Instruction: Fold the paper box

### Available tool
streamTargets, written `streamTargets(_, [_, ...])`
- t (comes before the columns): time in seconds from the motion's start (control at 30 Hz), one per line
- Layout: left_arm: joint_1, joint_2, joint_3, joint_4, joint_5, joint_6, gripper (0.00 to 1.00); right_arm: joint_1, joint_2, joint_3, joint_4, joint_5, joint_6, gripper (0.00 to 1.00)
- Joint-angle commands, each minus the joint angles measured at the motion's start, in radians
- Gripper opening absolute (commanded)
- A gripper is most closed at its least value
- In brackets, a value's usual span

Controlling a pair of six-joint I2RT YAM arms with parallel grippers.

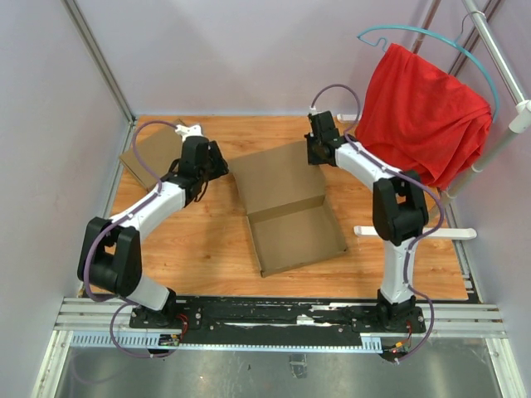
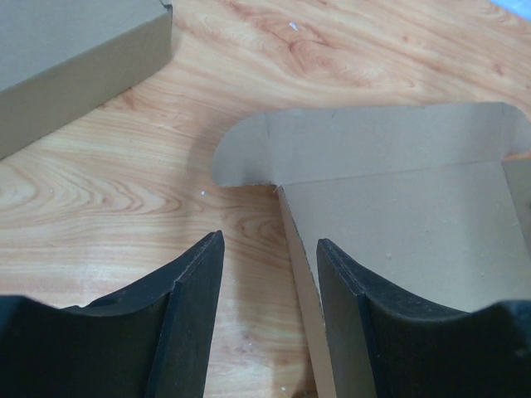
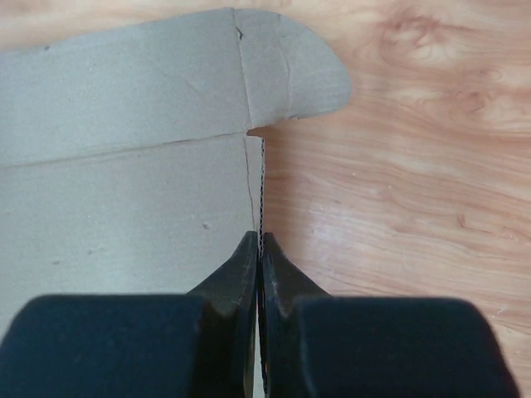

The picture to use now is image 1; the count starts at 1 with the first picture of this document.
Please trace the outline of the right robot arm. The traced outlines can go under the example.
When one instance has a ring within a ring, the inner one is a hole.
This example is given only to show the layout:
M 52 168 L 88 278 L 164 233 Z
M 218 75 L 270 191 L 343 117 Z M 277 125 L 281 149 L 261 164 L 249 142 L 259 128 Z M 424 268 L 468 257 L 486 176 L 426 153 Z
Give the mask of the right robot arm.
M 422 310 L 410 289 L 417 244 L 428 222 L 424 191 L 414 171 L 402 172 L 336 128 L 329 111 L 308 115 L 308 164 L 349 172 L 372 193 L 373 227 L 384 243 L 384 274 L 376 308 L 363 320 L 387 332 L 425 332 Z

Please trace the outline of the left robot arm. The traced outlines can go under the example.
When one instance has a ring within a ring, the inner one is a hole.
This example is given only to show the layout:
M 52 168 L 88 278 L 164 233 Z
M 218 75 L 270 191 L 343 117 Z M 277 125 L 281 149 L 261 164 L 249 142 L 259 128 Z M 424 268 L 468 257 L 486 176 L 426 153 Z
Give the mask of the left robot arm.
M 86 289 L 95 286 L 147 310 L 160 328 L 181 320 L 176 293 L 143 272 L 141 244 L 171 215 L 201 201 L 210 181 L 227 174 L 217 142 L 203 136 L 185 138 L 180 158 L 148 195 L 110 219 L 89 221 L 78 279 Z

